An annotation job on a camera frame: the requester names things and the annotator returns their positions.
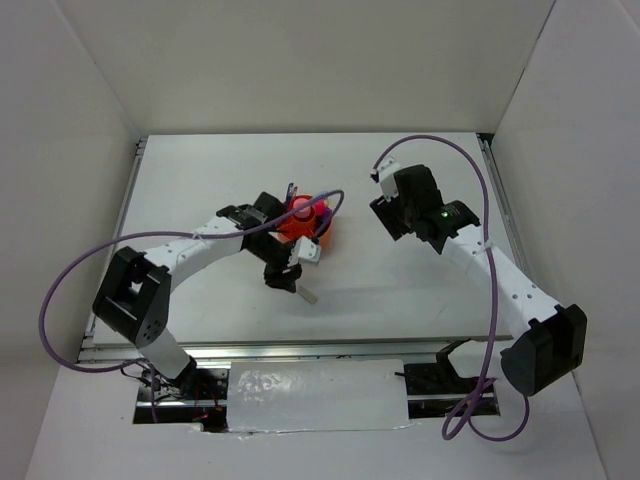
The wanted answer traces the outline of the purple black highlighter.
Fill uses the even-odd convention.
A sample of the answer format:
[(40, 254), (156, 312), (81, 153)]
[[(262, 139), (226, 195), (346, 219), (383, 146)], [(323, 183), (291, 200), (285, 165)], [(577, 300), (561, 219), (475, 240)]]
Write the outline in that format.
[(320, 216), (321, 224), (326, 224), (331, 222), (331, 218), (333, 216), (333, 210), (331, 208), (326, 208), (322, 215)]

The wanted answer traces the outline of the blue pen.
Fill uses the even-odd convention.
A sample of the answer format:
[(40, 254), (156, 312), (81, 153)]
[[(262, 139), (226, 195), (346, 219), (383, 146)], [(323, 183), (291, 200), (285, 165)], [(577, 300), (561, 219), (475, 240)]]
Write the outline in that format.
[(288, 184), (287, 191), (286, 191), (286, 196), (285, 196), (285, 202), (284, 202), (285, 206), (287, 208), (288, 208), (288, 206), (289, 206), (289, 204), (290, 204), (290, 202), (292, 200), (292, 197), (294, 195), (294, 187), (295, 187), (295, 184), (293, 182)]

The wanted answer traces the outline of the red pen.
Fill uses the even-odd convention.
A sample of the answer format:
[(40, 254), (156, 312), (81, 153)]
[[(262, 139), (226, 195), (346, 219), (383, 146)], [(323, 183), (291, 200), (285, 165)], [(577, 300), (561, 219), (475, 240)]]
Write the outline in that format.
[(290, 206), (292, 204), (293, 200), (295, 199), (296, 194), (297, 194), (297, 190), (298, 190), (298, 187), (296, 185), (292, 186), (289, 189), (289, 191), (288, 191), (288, 202), (287, 202), (288, 206)]

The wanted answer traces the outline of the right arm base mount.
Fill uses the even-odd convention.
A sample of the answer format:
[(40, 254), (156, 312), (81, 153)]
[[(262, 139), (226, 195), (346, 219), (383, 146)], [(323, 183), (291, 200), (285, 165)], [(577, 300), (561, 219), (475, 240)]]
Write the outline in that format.
[(466, 395), (471, 394), (478, 377), (460, 376), (450, 356), (469, 339), (449, 343), (430, 363), (404, 364), (394, 375), (404, 380), (410, 419), (444, 418)]

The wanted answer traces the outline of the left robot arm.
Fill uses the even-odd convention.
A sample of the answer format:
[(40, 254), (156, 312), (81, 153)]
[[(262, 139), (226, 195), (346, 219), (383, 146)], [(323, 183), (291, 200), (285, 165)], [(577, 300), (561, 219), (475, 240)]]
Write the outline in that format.
[(267, 286), (294, 293), (301, 263), (317, 262), (320, 247), (307, 237), (287, 243), (275, 238), (267, 223), (284, 213), (284, 205), (263, 192), (252, 205), (219, 210), (184, 238), (146, 251), (129, 246), (117, 250), (93, 302), (93, 313), (151, 362), (172, 397), (193, 395), (206, 382), (206, 374), (167, 327), (171, 293), (214, 262), (243, 250), (264, 262)]

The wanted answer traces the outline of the beige eraser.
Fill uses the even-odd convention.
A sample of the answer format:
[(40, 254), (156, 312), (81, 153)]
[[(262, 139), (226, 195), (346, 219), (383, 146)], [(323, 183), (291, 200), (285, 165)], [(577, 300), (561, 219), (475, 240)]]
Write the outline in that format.
[(297, 294), (311, 305), (318, 301), (318, 297), (312, 291), (303, 286), (299, 286), (297, 288)]

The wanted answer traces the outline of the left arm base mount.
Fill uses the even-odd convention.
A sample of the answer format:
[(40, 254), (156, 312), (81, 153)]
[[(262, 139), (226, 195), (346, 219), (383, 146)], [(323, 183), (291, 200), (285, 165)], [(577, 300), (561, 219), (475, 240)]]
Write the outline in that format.
[(146, 360), (130, 362), (120, 374), (137, 387), (134, 424), (195, 424), (205, 432), (228, 430), (229, 368), (201, 368), (194, 359), (171, 380)]

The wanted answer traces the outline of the blue clear highlighter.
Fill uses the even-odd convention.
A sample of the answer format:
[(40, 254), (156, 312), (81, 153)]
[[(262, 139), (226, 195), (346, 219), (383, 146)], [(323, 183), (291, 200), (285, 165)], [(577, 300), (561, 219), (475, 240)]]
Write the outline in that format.
[(329, 196), (329, 191), (325, 190), (325, 191), (318, 192), (316, 195), (314, 195), (314, 198), (320, 198), (321, 201), (323, 201), (328, 196)]

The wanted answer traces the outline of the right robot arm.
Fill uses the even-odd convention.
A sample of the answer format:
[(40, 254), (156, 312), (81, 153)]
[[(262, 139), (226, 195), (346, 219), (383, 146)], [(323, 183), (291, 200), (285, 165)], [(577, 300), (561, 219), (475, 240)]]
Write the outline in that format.
[(382, 194), (370, 207), (393, 239), (415, 235), (476, 286), (496, 294), (498, 317), (515, 341), (501, 353), (512, 387), (531, 397), (581, 365), (584, 311), (575, 304), (564, 307), (539, 289), (485, 238), (479, 218), (465, 203), (444, 202), (428, 167), (403, 168), (389, 159), (371, 177)]

